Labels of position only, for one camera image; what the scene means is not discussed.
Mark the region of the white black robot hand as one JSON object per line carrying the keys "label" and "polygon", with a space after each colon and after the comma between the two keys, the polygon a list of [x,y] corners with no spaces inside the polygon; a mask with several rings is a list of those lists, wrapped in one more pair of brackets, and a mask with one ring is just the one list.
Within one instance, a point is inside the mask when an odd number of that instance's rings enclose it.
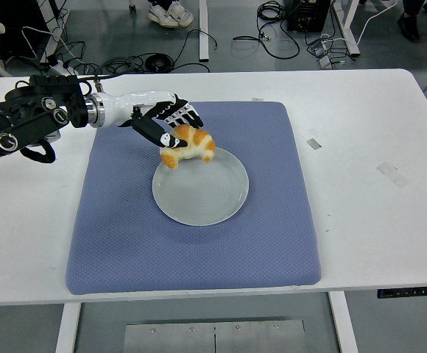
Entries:
{"label": "white black robot hand", "polygon": [[131,127],[159,147],[178,148],[188,145],[167,132],[158,124],[160,121],[172,128],[183,124],[198,129],[203,127],[194,107],[167,90],[127,93],[123,96],[99,93],[96,97],[99,103],[95,126]]}

